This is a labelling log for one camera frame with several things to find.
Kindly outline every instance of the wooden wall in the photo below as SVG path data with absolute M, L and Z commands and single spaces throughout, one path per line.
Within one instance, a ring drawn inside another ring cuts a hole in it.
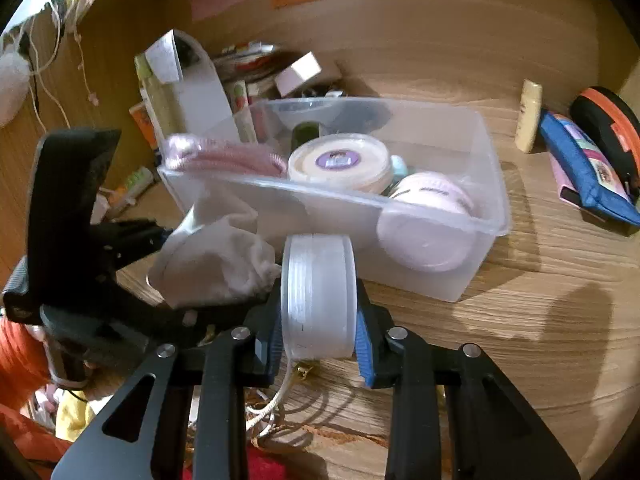
M 250 0 L 222 15 L 191 23 L 188 0 L 95 0 L 79 26 L 89 85 L 88 102 L 77 66 L 79 51 L 66 36 L 50 70 L 49 89 L 72 126 L 123 131 L 107 184 L 117 184 L 151 154 L 128 114 L 139 102 L 132 59 L 169 28 L 193 34 L 210 53 L 254 39 L 331 55 L 354 94 L 405 97 L 504 108 L 512 119 L 522 79 L 545 88 L 545 101 L 564 110 L 584 86 L 617 89 L 639 51 L 608 0 L 319 0 L 271 9 Z M 41 57 L 52 49 L 49 13 L 36 23 Z M 48 129 L 63 126 L 40 92 Z M 512 135 L 511 120 L 492 120 Z M 24 251 L 26 190 L 42 131 L 27 99 L 0 130 L 0 282 Z

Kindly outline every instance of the plastic container lid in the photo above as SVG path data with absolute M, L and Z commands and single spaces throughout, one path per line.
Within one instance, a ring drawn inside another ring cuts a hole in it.
M 357 297 L 349 237 L 288 237 L 280 290 L 282 338 L 289 359 L 353 354 Z
M 311 140 L 289 157 L 289 178 L 339 189 L 380 194 L 394 173 L 389 150 L 361 134 L 333 134 Z

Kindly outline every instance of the clear plastic storage box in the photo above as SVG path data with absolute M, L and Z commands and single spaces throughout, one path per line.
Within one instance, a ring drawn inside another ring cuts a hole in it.
M 444 301 L 457 301 L 495 237 L 510 229 L 509 202 L 500 164 L 482 117 L 464 107 L 378 98 L 320 98 L 263 101 L 249 111 L 258 142 L 285 158 L 293 128 L 320 123 L 321 134 L 358 133 L 376 137 L 391 155 L 401 156 L 414 171 L 443 173 L 473 202 L 470 215 L 403 203 L 386 196 L 344 191 L 284 178 L 215 171 L 169 171 L 162 179 L 187 212 L 201 193 L 233 196 L 258 214 L 258 234 L 282 254 L 288 235 L 323 233 L 351 237 L 360 278 Z M 243 110 L 199 134 L 228 139 L 248 133 Z M 452 265 L 420 267 L 402 252 L 426 252 Z

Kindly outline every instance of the blue pouch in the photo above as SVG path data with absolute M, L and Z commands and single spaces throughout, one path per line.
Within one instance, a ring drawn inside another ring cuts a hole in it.
M 582 207 L 640 226 L 640 213 L 596 144 L 566 117 L 542 112 L 540 132 L 575 189 Z

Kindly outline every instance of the purple label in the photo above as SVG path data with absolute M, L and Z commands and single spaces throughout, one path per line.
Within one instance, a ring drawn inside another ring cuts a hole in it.
M 358 152 L 331 150 L 316 158 L 316 166 L 323 170 L 348 170 L 360 163 Z

